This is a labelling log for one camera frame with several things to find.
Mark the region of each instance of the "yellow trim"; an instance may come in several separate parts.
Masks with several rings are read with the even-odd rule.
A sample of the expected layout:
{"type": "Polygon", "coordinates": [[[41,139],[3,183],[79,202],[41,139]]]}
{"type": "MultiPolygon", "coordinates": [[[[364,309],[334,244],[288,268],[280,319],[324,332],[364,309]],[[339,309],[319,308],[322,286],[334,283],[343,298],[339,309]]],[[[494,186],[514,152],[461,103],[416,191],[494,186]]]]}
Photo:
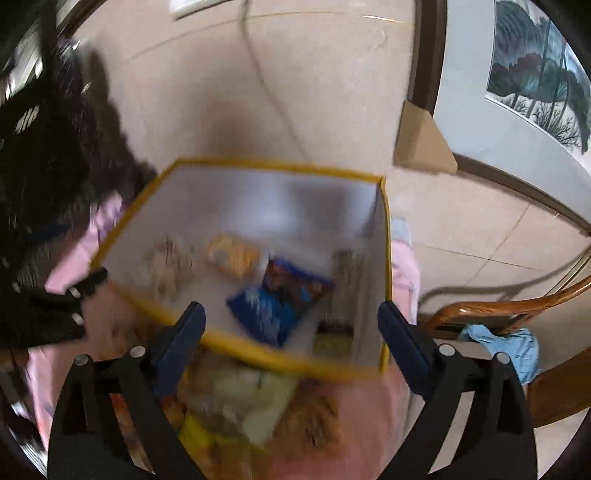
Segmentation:
{"type": "MultiPolygon", "coordinates": [[[[156,179],[154,179],[138,195],[132,205],[130,205],[118,224],[113,228],[105,241],[100,245],[98,252],[92,259],[91,268],[99,267],[105,260],[109,250],[116,242],[121,232],[127,227],[131,219],[146,204],[152,194],[154,194],[162,182],[180,166],[198,165],[205,167],[229,167],[229,168],[250,168],[257,170],[286,171],[296,174],[315,174],[322,176],[337,177],[349,180],[367,181],[375,183],[382,197],[385,209],[385,221],[387,225],[386,234],[386,292],[385,298],[392,299],[392,270],[390,265],[390,227],[389,227],[389,208],[385,194],[385,179],[381,176],[355,172],[352,170],[343,170],[339,168],[325,168],[310,164],[288,164],[273,163],[265,161],[250,160],[211,160],[211,159],[179,159],[169,165],[156,179]]],[[[146,312],[146,314],[157,319],[165,325],[170,325],[178,318],[177,312],[172,312],[163,308],[158,303],[145,298],[142,295],[132,292],[127,288],[113,285],[122,296],[127,298],[137,308],[146,312]]],[[[379,357],[378,369],[375,367],[355,367],[343,365],[337,362],[320,361],[309,357],[295,356],[289,353],[277,351],[272,347],[258,344],[250,340],[229,336],[226,333],[215,329],[206,329],[202,337],[202,344],[208,348],[223,353],[225,355],[237,356],[246,363],[254,364],[259,367],[291,373],[296,375],[305,375],[311,378],[331,381],[351,381],[359,379],[376,378],[379,373],[383,373],[388,368],[389,350],[385,342],[382,341],[382,347],[379,357]]]]}
{"type": "MultiPolygon", "coordinates": [[[[386,300],[392,300],[392,239],[390,238],[390,206],[386,195],[386,177],[382,177],[378,183],[384,211],[386,213],[386,300]]],[[[386,342],[382,340],[382,349],[379,353],[379,370],[385,373],[390,363],[390,350],[386,342]]]]}

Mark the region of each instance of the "storage box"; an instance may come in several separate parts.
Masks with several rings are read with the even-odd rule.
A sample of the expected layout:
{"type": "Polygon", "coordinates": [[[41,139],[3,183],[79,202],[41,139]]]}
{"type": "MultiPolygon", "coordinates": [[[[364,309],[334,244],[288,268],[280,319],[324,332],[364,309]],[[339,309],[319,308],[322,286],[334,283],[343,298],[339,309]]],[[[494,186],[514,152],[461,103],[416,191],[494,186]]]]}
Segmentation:
{"type": "Polygon", "coordinates": [[[104,265],[120,292],[163,323],[173,324],[192,300],[206,311],[202,343],[264,368],[324,380],[379,375],[389,352],[378,331],[378,307],[391,299],[388,202],[384,179],[310,165],[230,160],[178,160],[128,208],[101,245],[93,266],[104,265]],[[156,302],[132,278],[147,252],[168,236],[180,237],[199,258],[222,232],[236,233],[268,252],[329,273],[332,253],[363,255],[366,274],[348,361],[319,358],[312,351],[318,316],[314,309],[283,348],[252,340],[225,301],[259,279],[236,280],[206,270],[170,303],[156,302]]]}

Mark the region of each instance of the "wire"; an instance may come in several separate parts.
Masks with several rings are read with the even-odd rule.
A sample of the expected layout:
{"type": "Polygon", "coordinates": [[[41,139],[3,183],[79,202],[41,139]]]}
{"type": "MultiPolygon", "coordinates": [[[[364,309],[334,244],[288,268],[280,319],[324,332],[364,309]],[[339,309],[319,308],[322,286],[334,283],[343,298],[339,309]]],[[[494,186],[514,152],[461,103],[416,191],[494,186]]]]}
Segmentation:
{"type": "Polygon", "coordinates": [[[291,121],[289,114],[285,110],[285,107],[282,105],[281,101],[273,94],[273,92],[269,88],[267,81],[265,80],[265,76],[263,75],[261,62],[259,61],[258,56],[256,55],[256,51],[254,45],[252,44],[250,33],[248,32],[248,13],[250,9],[251,0],[242,0],[240,4],[239,25],[240,32],[242,34],[242,39],[244,40],[248,54],[251,57],[252,64],[255,68],[256,76],[272,107],[281,117],[281,122],[283,123],[283,126],[285,127],[287,134],[290,136],[293,143],[295,143],[295,146],[300,151],[301,156],[308,162],[311,162],[312,159],[310,158],[310,155],[308,154],[308,152],[304,148],[304,145],[298,138],[296,129],[293,126],[293,122],[291,121]]]}

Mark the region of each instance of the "cardboard piece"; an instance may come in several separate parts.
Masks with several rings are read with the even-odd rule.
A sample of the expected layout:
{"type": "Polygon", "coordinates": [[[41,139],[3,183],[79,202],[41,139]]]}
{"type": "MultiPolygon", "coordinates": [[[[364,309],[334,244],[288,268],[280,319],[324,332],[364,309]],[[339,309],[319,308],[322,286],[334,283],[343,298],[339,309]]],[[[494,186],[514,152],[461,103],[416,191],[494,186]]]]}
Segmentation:
{"type": "Polygon", "coordinates": [[[394,164],[437,173],[457,172],[457,162],[447,142],[426,110],[405,100],[394,164]]]}

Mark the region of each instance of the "blue snack bag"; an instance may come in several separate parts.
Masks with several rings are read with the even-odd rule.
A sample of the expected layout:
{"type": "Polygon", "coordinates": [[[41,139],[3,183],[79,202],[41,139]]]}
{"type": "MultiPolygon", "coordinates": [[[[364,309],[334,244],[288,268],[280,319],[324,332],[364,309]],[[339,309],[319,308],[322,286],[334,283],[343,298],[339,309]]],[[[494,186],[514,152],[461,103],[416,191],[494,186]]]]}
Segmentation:
{"type": "Polygon", "coordinates": [[[284,258],[271,258],[262,287],[250,287],[226,303],[257,341],[282,347],[298,321],[334,284],[284,258]]]}

